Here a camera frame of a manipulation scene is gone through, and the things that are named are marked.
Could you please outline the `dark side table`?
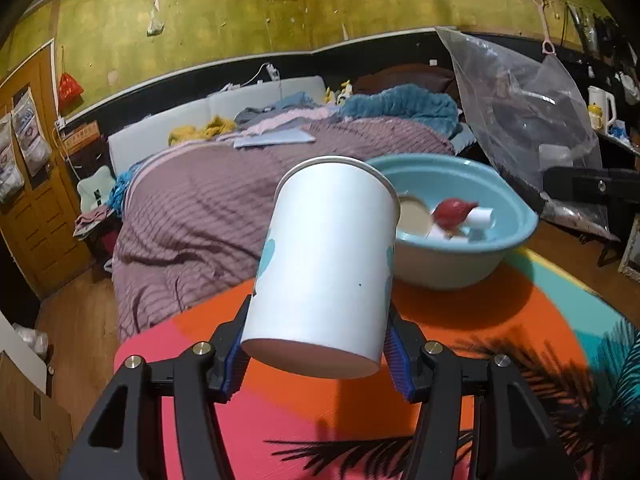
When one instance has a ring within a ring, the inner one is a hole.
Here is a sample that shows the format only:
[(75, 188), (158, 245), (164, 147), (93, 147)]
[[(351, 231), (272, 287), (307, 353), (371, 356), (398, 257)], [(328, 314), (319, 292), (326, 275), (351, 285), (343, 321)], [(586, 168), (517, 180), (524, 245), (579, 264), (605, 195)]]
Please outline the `dark side table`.
[(594, 234), (580, 237), (582, 243), (600, 240), (597, 267), (602, 268), (622, 258), (634, 230), (634, 217), (639, 213), (639, 133), (631, 131), (629, 145), (612, 136), (599, 134), (598, 138), (602, 169), (551, 167), (542, 174), (542, 183), (544, 192), (555, 200), (605, 209), (608, 232), (614, 240)]

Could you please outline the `white bed headboard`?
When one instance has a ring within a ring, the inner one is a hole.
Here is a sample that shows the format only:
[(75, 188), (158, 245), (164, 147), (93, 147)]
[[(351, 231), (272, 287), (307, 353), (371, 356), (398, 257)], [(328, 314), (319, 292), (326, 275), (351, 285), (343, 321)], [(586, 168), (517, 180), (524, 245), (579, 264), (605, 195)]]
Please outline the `white bed headboard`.
[(252, 84), (215, 92), (134, 122), (108, 137), (114, 177), (119, 177), (136, 162), (168, 148), (169, 133), (175, 128), (202, 128), (216, 115), (233, 119), (247, 107), (265, 107), (297, 92), (305, 92), (314, 102), (320, 103), (326, 94), (326, 84), (320, 76)]

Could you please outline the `hanging white bag left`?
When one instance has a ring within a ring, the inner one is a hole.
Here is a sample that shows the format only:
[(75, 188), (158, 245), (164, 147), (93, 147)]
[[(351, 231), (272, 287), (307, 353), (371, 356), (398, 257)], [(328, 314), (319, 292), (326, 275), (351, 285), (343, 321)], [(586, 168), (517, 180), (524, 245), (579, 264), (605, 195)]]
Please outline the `hanging white bag left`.
[(0, 202), (6, 203), (24, 184), (15, 158), (11, 115), (5, 114), (0, 120)]

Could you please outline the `brown paper cup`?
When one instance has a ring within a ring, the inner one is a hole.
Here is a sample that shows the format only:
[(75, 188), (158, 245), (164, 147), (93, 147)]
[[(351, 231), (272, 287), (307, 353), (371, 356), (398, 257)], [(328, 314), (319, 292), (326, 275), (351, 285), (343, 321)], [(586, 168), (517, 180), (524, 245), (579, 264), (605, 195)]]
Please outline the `brown paper cup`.
[(430, 234), (433, 219), (426, 203), (412, 195), (399, 197), (400, 216), (397, 225), (399, 237), (427, 237)]

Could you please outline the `white lotion tube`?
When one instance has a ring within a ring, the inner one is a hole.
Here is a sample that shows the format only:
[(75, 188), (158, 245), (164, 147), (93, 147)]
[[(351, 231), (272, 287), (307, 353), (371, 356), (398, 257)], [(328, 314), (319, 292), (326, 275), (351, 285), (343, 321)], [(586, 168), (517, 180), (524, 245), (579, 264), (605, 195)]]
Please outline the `white lotion tube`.
[(455, 242), (482, 242), (487, 233), (496, 224), (494, 211), (491, 208), (476, 207), (455, 231), (444, 231), (446, 237)]

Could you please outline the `hanging white bag right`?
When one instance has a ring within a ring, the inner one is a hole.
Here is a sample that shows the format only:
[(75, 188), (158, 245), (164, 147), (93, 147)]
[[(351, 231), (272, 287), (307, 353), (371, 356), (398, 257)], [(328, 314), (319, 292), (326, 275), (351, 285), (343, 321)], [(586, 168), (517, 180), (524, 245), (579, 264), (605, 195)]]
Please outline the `hanging white bag right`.
[(13, 107), (12, 125), (28, 173), (35, 177), (47, 166), (52, 150), (42, 132), (36, 102), (29, 87)]

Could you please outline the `purple striped quilt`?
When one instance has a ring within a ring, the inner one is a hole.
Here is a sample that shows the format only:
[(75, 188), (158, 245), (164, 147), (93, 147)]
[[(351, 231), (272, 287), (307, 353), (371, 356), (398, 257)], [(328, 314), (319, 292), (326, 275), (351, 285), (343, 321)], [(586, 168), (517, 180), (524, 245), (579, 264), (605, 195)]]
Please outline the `purple striped quilt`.
[(303, 129), (314, 142), (240, 150), (192, 142), (140, 167), (113, 254), (120, 340), (252, 278), (277, 184), (300, 162), (454, 151), (432, 128), (404, 118), (323, 119)]

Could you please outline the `brown leather sofa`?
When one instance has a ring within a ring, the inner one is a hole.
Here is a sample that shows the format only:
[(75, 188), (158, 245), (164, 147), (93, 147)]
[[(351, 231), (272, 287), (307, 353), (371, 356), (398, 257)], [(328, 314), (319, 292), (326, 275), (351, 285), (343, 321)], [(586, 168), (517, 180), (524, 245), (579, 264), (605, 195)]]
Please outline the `brown leather sofa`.
[(401, 64), (359, 77), (352, 85), (356, 94), (375, 94), (402, 84), (416, 86), (434, 93), (454, 95), (454, 73), (448, 68), (421, 63)]

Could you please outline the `white paper sheet on bed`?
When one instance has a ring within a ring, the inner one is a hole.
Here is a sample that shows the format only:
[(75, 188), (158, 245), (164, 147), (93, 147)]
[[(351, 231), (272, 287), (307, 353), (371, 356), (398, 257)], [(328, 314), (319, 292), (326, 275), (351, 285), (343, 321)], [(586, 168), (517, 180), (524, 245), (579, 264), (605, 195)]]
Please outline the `white paper sheet on bed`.
[(291, 128), (261, 133), (259, 136), (243, 136), (234, 140), (235, 150), (241, 148), (262, 148), (263, 146), (308, 144), (316, 138), (303, 129)]

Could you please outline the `brown wooden door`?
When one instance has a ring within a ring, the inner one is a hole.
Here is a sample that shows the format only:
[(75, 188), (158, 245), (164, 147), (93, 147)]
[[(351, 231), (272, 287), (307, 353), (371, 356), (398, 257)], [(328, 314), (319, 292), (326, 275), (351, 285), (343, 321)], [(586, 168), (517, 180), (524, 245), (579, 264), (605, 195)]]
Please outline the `brown wooden door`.
[(35, 295), (43, 300), (93, 263), (87, 245), (73, 238), (79, 200), (66, 163), (55, 145), (58, 108), (54, 100), (52, 44), (47, 42), (1, 84), (1, 115), (11, 117), (18, 100), (29, 93), (50, 159), (33, 176), (20, 144), (13, 139), (17, 169), (24, 186), (1, 205), (1, 235)]

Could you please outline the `cardboard box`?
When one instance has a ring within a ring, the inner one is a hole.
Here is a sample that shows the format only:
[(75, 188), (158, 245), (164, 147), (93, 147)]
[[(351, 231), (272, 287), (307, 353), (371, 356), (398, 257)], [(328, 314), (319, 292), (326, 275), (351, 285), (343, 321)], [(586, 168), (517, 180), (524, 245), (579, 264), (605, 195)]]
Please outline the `cardboard box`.
[(57, 479), (73, 444), (70, 414), (1, 353), (1, 479)]

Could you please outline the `white paper cup green print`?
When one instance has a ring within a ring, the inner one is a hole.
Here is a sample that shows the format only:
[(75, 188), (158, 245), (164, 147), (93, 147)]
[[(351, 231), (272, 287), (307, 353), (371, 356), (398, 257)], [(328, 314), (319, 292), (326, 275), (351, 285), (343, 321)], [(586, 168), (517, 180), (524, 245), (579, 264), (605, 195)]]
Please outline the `white paper cup green print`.
[(322, 156), (288, 170), (274, 194), (242, 349), (309, 377), (375, 374), (399, 214), (393, 185), (360, 160)]

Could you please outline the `blue fluffy blanket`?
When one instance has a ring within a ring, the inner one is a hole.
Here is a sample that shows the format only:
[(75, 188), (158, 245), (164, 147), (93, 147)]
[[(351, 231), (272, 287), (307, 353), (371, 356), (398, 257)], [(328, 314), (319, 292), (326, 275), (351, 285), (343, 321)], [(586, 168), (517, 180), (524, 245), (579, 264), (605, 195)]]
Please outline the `blue fluffy blanket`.
[(340, 113), (352, 119), (397, 117), (431, 128), (445, 139), (459, 129), (457, 103), (446, 93), (436, 93), (415, 84), (402, 84), (366, 96), (354, 94), (342, 105)]

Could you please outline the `hanging white bag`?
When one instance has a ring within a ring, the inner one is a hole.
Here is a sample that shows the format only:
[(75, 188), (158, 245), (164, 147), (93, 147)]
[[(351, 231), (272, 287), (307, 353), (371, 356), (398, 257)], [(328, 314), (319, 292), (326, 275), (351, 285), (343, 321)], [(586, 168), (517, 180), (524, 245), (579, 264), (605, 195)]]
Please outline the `hanging white bag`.
[(42, 132), (36, 102), (29, 87), (13, 107), (12, 125), (28, 173), (35, 177), (47, 166), (52, 150)]
[(0, 120), (0, 202), (6, 203), (24, 184), (15, 158), (11, 115), (5, 114)]

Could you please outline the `clear zip plastic bag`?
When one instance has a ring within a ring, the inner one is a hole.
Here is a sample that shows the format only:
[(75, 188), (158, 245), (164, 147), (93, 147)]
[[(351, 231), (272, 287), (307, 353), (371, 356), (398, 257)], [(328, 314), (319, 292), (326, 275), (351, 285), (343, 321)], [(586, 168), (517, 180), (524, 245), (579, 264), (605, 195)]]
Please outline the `clear zip plastic bag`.
[(558, 58), (542, 62), (439, 27), (454, 66), (462, 110), (486, 157), (544, 220), (615, 240), (606, 208), (544, 189), (544, 172), (602, 168), (597, 133), (575, 81)]

